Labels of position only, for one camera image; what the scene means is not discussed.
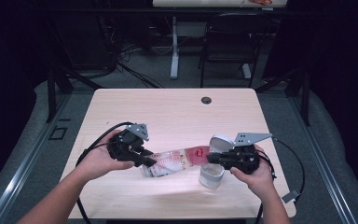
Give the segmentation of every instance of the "bottle label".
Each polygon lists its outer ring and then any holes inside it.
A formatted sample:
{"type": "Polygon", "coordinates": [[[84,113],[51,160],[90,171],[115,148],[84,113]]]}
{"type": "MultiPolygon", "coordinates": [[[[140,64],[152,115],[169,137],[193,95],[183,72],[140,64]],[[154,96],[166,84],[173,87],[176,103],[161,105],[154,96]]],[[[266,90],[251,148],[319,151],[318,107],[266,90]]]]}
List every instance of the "bottle label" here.
{"type": "Polygon", "coordinates": [[[145,176],[158,177],[171,175],[183,171],[193,165],[208,163],[206,159],[208,152],[209,147],[191,147],[169,152],[155,153],[150,155],[149,158],[157,162],[149,168],[144,167],[145,176]]]}

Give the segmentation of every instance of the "office chair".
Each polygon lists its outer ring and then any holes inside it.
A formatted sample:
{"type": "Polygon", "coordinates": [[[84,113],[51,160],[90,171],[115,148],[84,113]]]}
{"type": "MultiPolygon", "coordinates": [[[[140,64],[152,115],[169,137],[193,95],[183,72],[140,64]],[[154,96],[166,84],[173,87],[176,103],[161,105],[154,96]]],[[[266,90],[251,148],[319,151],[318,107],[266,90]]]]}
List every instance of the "office chair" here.
{"type": "Polygon", "coordinates": [[[222,13],[213,16],[206,24],[201,51],[200,86],[203,87],[205,62],[250,63],[252,75],[248,87],[252,86],[258,55],[264,36],[269,30],[270,19],[264,15],[222,13]]]}

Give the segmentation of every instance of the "wooden table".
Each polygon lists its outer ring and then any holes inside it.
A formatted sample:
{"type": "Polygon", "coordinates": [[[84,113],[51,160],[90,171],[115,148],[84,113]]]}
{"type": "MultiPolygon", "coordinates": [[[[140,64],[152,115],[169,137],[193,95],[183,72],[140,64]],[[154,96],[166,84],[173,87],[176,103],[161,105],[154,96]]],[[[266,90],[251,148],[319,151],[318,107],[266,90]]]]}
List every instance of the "wooden table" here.
{"type": "MultiPolygon", "coordinates": [[[[252,89],[111,89],[97,90],[89,105],[62,178],[75,167],[82,151],[112,126],[130,121],[145,123],[150,140],[145,148],[164,152],[208,145],[214,134],[232,140],[238,132],[268,133],[252,89]],[[208,105],[202,97],[210,97],[208,105]]],[[[271,139],[258,143],[272,160],[281,196],[289,192],[271,139]]],[[[90,181],[81,193],[89,218],[189,219],[256,217],[260,201],[227,171],[218,189],[199,182],[200,168],[157,178],[139,168],[114,171],[90,181]]],[[[285,205],[289,217],[293,203],[285,205]]],[[[70,218],[81,218],[75,206],[70,218]]]]}

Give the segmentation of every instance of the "table top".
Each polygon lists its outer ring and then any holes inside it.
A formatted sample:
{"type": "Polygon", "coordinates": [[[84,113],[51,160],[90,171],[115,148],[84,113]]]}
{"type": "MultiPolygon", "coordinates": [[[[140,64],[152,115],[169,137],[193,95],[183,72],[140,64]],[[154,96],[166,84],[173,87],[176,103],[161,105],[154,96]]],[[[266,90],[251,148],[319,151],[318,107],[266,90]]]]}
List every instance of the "table top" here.
{"type": "Polygon", "coordinates": [[[154,7],[285,7],[287,0],[272,0],[262,6],[250,0],[153,0],[154,7]]]}
{"type": "MultiPolygon", "coordinates": [[[[239,132],[269,133],[252,89],[110,89],[97,90],[79,130],[62,174],[75,167],[82,151],[102,133],[123,121],[145,123],[153,152],[205,146],[214,134],[232,140],[239,132]],[[202,97],[210,97],[206,105],[202,97]]],[[[270,157],[274,184],[283,196],[289,192],[272,140],[259,143],[270,157]]],[[[90,181],[80,198],[89,218],[188,219],[256,217],[259,199],[226,171],[218,189],[199,182],[200,167],[162,177],[143,177],[139,168],[114,171],[90,181]]],[[[293,203],[284,205],[292,217],[293,203]]],[[[70,218],[81,218],[75,206],[70,218]]]]}

